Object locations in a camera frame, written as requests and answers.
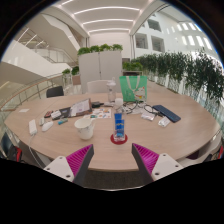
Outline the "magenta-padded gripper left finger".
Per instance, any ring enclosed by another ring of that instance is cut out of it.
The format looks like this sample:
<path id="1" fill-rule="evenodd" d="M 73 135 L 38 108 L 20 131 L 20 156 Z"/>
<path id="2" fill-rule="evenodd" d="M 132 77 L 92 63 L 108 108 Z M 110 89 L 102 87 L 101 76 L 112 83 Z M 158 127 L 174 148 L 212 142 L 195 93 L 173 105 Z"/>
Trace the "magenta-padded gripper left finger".
<path id="1" fill-rule="evenodd" d="M 90 144 L 67 157 L 58 156 L 44 170 L 82 186 L 93 155 L 94 147 Z"/>

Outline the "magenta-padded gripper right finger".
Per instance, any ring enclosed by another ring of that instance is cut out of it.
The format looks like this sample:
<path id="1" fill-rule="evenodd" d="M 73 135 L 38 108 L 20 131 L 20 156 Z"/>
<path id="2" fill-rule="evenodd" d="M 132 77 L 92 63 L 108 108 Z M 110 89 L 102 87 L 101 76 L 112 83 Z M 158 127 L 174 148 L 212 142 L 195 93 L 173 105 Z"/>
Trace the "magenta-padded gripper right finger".
<path id="1" fill-rule="evenodd" d="M 167 153 L 156 152 L 138 145 L 132 144 L 132 155 L 139 168 L 140 177 L 144 185 L 152 183 L 183 168 Z"/>

